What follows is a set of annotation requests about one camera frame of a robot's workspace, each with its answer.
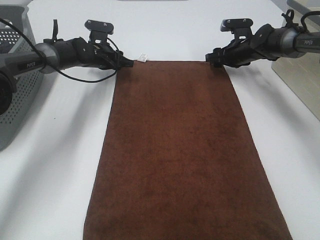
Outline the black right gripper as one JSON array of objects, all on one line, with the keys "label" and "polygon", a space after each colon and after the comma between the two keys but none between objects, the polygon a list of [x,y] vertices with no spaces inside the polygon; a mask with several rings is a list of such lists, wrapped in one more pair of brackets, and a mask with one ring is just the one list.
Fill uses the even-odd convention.
[{"label": "black right gripper", "polygon": [[275,61],[278,58],[271,54],[269,38],[275,33],[275,29],[270,24],[265,24],[253,34],[250,39],[233,39],[223,48],[215,48],[213,52],[205,55],[205,61],[210,65],[220,68],[223,65],[239,68],[248,66],[256,60],[266,59]]}]

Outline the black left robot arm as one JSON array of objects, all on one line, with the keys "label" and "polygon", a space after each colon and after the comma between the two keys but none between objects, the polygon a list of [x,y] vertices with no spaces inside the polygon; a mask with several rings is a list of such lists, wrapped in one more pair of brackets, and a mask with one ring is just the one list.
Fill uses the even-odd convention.
[{"label": "black left robot arm", "polygon": [[134,61],[114,50],[109,43],[86,42],[83,38],[35,45],[35,51],[0,55],[0,113],[5,113],[17,92],[18,77],[39,71],[50,74],[73,67],[119,70],[133,67]]}]

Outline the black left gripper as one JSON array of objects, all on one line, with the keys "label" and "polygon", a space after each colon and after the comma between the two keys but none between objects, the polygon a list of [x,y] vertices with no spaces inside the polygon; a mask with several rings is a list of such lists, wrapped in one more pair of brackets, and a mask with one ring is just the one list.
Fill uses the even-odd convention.
[{"label": "black left gripper", "polygon": [[121,56],[108,44],[94,45],[79,37],[74,39],[74,49],[76,59],[81,67],[119,70],[134,66],[134,60]]}]

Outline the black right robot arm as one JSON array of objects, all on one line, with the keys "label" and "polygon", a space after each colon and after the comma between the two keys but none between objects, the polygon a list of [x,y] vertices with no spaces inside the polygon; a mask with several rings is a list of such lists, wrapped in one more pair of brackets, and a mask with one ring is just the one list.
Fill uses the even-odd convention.
[{"label": "black right robot arm", "polygon": [[205,61],[215,68],[239,68],[253,61],[276,61],[279,58],[297,59],[306,53],[320,52],[320,33],[301,33],[293,27],[273,28],[265,24],[255,34],[238,38],[223,48],[205,55]]}]

